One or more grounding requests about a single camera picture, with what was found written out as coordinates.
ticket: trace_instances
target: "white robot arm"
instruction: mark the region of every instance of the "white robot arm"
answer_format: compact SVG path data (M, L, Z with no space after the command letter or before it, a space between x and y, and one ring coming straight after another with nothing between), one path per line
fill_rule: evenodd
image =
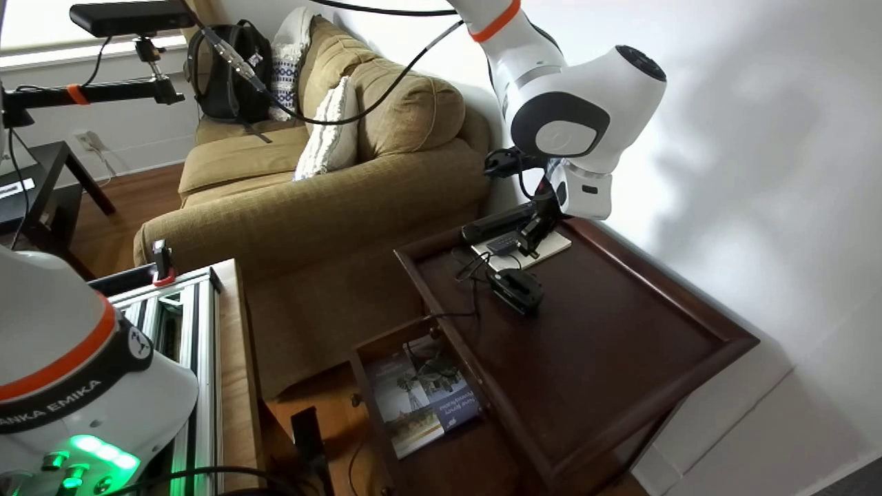
M665 93L665 72L634 48L567 66L521 0L450 0L483 44L501 125L519 154L545 168L555 206L609 219L611 170Z

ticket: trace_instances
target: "couch armrest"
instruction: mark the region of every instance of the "couch armrest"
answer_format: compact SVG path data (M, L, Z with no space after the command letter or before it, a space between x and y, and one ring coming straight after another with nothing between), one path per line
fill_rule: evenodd
M135 261L166 241L180 271L235 256L261 279L398 241L419 225L476 216L489 192L483 154L453 140L419 154L383 154L307 181L249 190L153 219L135 234Z

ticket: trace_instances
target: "book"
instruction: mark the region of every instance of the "book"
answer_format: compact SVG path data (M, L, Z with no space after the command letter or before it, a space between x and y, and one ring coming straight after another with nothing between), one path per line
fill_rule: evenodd
M481 400L436 337L402 345L368 371L398 458L481 416Z

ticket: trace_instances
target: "dark wood table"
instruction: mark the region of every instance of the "dark wood table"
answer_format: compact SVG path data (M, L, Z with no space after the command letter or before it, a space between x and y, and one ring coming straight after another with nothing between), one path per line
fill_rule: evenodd
M574 220L559 234L574 245L526 271L545 293L536 318L463 279L474 253L459 232L398 250L434 318L361 345L361 389L383 349L436 326L485 403L481 422L412 458L385 446L398 493L594 493L690 392L755 345L722 305L609 228Z
M22 168L22 176L34 179L34 190L29 190L29 195L0 201L0 234L20 232L34 247L66 260L84 279L92 279L92 271L70 250L80 212L80 192L86 190L106 216L114 216L115 206L63 140L34 147L29 151L34 154L34 163ZM71 170L78 184L55 190L63 168ZM18 181L18 174L0 176L0 184L8 181Z

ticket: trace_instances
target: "beige couch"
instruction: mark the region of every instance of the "beige couch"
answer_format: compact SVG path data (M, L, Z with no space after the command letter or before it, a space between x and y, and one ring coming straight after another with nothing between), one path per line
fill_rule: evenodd
M315 117L343 75L369 104L398 72L315 17L299 72L303 111ZM423 312L392 250L481 216L490 132L450 82L423 75L359 125L352 168L292 181L310 126L259 132L205 118L180 179L182 206L143 223L133 245L146 261L143 247L169 241L180 271L238 260L259 392L278 398Z

